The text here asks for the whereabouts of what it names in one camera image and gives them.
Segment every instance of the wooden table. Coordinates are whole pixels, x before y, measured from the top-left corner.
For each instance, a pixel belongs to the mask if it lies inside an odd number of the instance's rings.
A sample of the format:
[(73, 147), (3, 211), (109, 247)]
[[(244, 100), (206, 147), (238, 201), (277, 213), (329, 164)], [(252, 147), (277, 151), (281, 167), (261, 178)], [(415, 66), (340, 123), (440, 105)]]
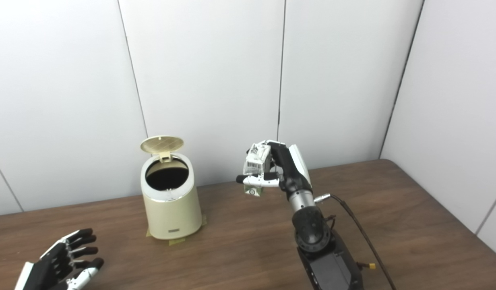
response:
[[(315, 196), (346, 200), (399, 290), (496, 289), (496, 255), (394, 163), (315, 169), (310, 176)], [(0, 216), (0, 290), (14, 288), (25, 261), (87, 227), (98, 236), (105, 265), (86, 290), (311, 289), (283, 193), (255, 198), (233, 182), (198, 192), (208, 224), (172, 246), (145, 236), (140, 196)], [(320, 208), (338, 216), (336, 228), (354, 259), (375, 261), (334, 200)], [(389, 289), (380, 270), (363, 275), (367, 290)]]

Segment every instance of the trash can lid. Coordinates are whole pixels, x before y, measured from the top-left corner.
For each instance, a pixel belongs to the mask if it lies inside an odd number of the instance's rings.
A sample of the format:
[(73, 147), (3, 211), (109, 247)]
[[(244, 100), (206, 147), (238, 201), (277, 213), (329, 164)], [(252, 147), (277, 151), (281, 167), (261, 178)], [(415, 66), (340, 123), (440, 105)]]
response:
[(180, 149), (184, 140), (174, 136), (154, 136), (141, 143), (141, 149), (147, 153), (158, 154), (160, 162), (170, 162), (171, 152)]

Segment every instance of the cable connector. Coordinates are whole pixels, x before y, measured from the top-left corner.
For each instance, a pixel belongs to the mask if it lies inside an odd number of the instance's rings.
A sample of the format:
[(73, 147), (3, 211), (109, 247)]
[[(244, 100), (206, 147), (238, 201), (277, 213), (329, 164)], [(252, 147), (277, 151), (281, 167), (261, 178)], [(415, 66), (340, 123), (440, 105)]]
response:
[(318, 196), (317, 198), (314, 199), (314, 203), (322, 202), (322, 201), (324, 201), (324, 200), (326, 200), (327, 198), (330, 198), (330, 197), (331, 197), (331, 194), (330, 193), (324, 194), (322, 196)]

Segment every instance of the barcode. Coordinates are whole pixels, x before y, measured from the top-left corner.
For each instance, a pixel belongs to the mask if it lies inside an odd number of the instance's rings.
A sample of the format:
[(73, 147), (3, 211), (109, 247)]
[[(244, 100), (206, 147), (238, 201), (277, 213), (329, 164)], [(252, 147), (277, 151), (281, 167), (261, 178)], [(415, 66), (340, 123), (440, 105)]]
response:
[(261, 169), (262, 168), (262, 165), (261, 164), (253, 163), (253, 162), (246, 162), (246, 166), (247, 167), (256, 167), (258, 169)]

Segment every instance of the robot finger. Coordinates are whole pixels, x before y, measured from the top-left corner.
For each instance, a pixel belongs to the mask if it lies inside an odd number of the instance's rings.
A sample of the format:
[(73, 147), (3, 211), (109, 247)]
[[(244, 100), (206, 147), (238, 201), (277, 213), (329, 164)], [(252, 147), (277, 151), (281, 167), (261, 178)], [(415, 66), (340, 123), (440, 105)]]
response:
[(78, 231), (75, 231), (73, 233), (70, 233), (69, 235), (66, 235), (65, 237), (63, 237), (62, 239), (65, 239), (65, 240), (67, 240), (67, 242), (72, 243), (79, 238), (85, 238), (85, 237), (88, 237), (91, 235), (92, 235), (92, 229), (88, 228), (88, 229), (78, 230)]
[(92, 277), (94, 277), (105, 262), (101, 258), (96, 258), (88, 264), (81, 272), (67, 281), (68, 290), (82, 289)]
[(74, 250), (74, 249), (82, 246), (83, 244), (89, 244), (91, 242), (96, 242), (96, 239), (97, 238), (96, 238), (95, 235), (90, 235), (90, 236), (87, 236), (87, 237), (82, 237), (82, 238), (79, 238), (79, 239), (75, 240), (71, 244), (69, 244), (69, 248), (71, 248), (71, 250)]
[(75, 269), (83, 269), (83, 268), (86, 268), (90, 264), (89, 261), (85, 261), (82, 259), (74, 260), (73, 263), (74, 263), (73, 265), (74, 265)]
[(84, 248), (79, 248), (71, 251), (73, 258), (78, 258), (83, 255), (94, 255), (97, 254), (97, 248), (95, 246), (85, 246)]

